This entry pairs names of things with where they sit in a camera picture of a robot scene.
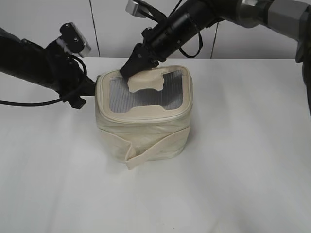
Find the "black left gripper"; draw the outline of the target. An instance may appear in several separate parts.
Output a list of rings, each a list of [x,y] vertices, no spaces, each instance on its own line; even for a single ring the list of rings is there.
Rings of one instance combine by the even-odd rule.
[[[86,104],[82,97],[95,96],[96,88],[96,83],[87,76],[86,65],[70,53],[62,40],[52,41],[46,52],[61,101],[81,109]]]

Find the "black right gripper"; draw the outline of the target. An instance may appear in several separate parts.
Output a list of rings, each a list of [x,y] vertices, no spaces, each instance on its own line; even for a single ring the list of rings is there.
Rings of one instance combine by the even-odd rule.
[[[127,62],[120,69],[123,78],[150,70],[165,61],[175,51],[180,50],[187,58],[195,58],[203,47],[200,31],[204,21],[193,12],[175,11],[162,24],[146,33],[144,44],[137,43]],[[182,46],[194,36],[199,37],[199,48],[195,54],[187,54]]]

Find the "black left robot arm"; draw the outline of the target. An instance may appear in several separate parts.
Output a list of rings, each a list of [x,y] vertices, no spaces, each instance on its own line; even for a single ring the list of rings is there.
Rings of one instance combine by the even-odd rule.
[[[60,28],[61,35],[46,48],[19,39],[4,29],[0,31],[0,71],[13,77],[55,91],[59,98],[41,103],[1,101],[2,105],[41,107],[68,102],[72,108],[81,109],[85,96],[95,95],[96,83],[87,75],[82,58],[91,47],[72,22]]]

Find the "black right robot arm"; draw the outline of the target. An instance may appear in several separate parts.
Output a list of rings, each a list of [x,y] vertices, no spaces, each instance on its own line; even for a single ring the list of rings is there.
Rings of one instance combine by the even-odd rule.
[[[158,66],[179,50],[187,58],[182,46],[199,36],[201,31],[227,20],[244,28],[258,25],[295,40],[295,61],[303,64],[303,80],[311,89],[311,6],[296,0],[187,0],[179,2],[169,16],[142,0],[130,0],[126,11],[157,24],[141,34],[143,42],[137,43],[128,61],[121,68],[121,75],[129,78],[141,71]]]

